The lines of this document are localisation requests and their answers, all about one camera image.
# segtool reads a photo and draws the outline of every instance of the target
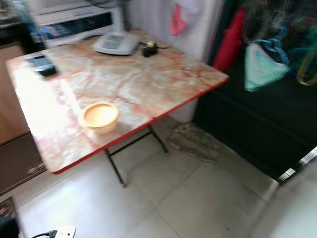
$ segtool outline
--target power strip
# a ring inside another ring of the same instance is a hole
[[[55,238],[74,238],[75,232],[74,226],[61,226],[58,228]]]

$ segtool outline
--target plastic bowl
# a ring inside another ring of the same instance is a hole
[[[115,129],[119,117],[118,108],[107,102],[87,106],[82,113],[83,126],[98,134],[105,134]]]

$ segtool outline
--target hanging cloth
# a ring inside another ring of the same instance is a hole
[[[245,58],[245,90],[255,92],[258,89],[281,79],[288,71],[288,57],[281,48],[280,40],[286,35],[286,28],[269,40],[256,40],[247,46]],[[272,52],[279,53],[282,63],[275,62],[258,43]]]
[[[233,65],[238,54],[241,43],[244,12],[244,7],[238,9],[231,21],[230,27],[225,30],[224,38],[213,64],[213,67],[221,72],[225,72]]]
[[[193,24],[200,16],[202,10],[201,0],[176,0],[172,21],[171,33],[176,36]]]

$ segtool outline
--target red cloth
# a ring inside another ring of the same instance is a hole
[[[224,38],[213,64],[214,68],[222,72],[232,66],[237,56],[241,43],[244,12],[244,7],[238,9],[229,28],[225,30]]]
[[[187,26],[187,22],[183,19],[181,6],[179,4],[176,4],[173,13],[172,23],[170,25],[170,31],[174,36],[176,36],[180,34]]]

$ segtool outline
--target black cable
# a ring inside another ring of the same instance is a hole
[[[47,236],[49,238],[55,238],[57,234],[57,230],[53,230],[53,231],[50,231],[50,232],[46,232],[46,233],[42,233],[42,234],[38,234],[32,238],[36,238],[36,237],[43,237],[43,236]]]
[[[140,41],[139,43],[140,43],[141,45],[145,45],[145,46],[147,45],[147,43],[142,42],[142,41]],[[168,48],[170,48],[170,47],[171,47],[171,45],[166,46],[166,47],[159,47],[159,46],[158,46],[157,48],[158,48],[158,49],[168,49]]]
[[[50,234],[50,233],[46,232],[46,233],[38,234],[38,235],[36,235],[36,236],[34,236],[34,237],[32,237],[32,238],[36,238],[36,237],[43,237],[43,236],[48,237],[48,236],[49,236],[49,234]]]

